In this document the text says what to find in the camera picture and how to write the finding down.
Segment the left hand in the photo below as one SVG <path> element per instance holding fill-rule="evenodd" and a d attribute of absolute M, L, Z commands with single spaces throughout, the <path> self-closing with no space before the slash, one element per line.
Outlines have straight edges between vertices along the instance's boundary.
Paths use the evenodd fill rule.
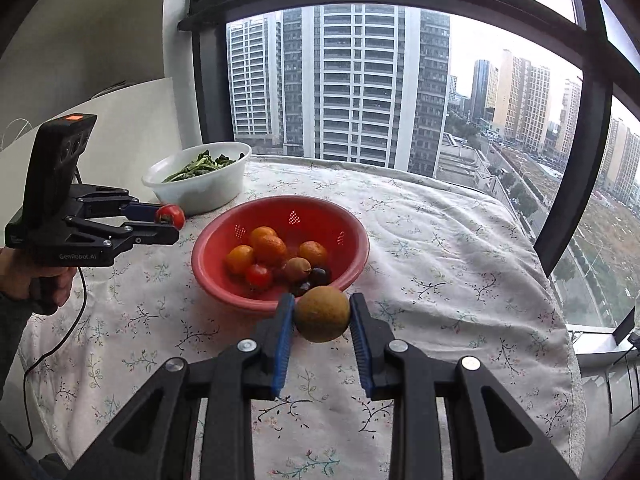
<path fill-rule="evenodd" d="M 1 291 L 16 300 L 27 300 L 29 287 L 38 278 L 52 278 L 54 281 L 51 300 L 62 307 L 70 298 L 76 268 L 46 268 L 38 266 L 28 255 L 17 249 L 1 249 Z"/>

